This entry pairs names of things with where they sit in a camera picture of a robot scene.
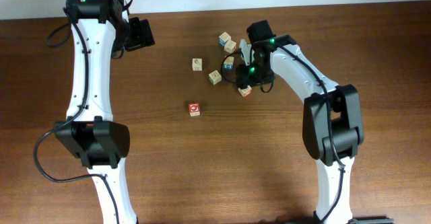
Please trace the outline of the snail picture wooden block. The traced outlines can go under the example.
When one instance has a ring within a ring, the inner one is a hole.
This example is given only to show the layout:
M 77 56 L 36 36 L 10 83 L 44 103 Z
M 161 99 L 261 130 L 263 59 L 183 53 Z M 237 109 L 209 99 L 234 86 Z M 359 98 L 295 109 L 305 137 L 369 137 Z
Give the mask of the snail picture wooden block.
M 239 91 L 240 95 L 241 95 L 243 98 L 245 98 L 245 97 L 247 97 L 248 95 L 252 94 L 253 89 L 252 89 L 252 87 L 251 87 L 251 86 L 249 86 L 249 85 L 248 85 L 248 86 L 246 86 L 244 89 L 238 88 L 238 91 Z

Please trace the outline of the green R wooden block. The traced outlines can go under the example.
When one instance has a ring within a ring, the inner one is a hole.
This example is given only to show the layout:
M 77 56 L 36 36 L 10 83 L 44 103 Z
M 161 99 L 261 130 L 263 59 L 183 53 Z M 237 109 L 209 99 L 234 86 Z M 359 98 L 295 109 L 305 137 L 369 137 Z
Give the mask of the green R wooden block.
M 209 74 L 209 80 L 213 85 L 215 85 L 222 80 L 222 76 L 218 70 L 215 70 Z

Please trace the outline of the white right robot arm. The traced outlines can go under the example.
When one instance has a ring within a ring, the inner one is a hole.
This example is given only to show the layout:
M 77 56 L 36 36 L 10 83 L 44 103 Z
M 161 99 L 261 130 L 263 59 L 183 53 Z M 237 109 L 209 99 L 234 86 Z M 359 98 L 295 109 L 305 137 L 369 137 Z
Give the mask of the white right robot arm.
M 316 161 L 319 197 L 317 223 L 349 223 L 350 175 L 358 147 L 364 141 L 360 98 L 353 85 L 340 86 L 322 74 L 289 35 L 276 36 L 266 20 L 251 24 L 238 52 L 243 64 L 235 84 L 272 85 L 283 79 L 304 106 L 302 139 Z

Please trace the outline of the red Q wooden block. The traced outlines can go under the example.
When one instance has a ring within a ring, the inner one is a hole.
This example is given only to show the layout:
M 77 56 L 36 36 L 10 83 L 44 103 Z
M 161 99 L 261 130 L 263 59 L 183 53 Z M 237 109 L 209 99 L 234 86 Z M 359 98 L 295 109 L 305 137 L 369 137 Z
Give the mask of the red Q wooden block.
M 200 115 L 199 103 L 190 103 L 189 104 L 189 114 L 190 114 L 190 116 L 199 116 Z

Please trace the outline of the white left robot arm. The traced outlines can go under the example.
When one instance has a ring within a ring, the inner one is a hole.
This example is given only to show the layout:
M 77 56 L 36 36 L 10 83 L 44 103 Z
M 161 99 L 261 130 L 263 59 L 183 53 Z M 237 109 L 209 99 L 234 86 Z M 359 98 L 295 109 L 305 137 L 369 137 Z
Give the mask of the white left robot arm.
M 137 223 L 125 162 L 127 126 L 116 123 L 110 104 L 110 62 L 155 44 L 147 20 L 129 17 L 127 0 L 66 0 L 73 34 L 73 89 L 66 120 L 53 130 L 94 181 L 104 223 Z

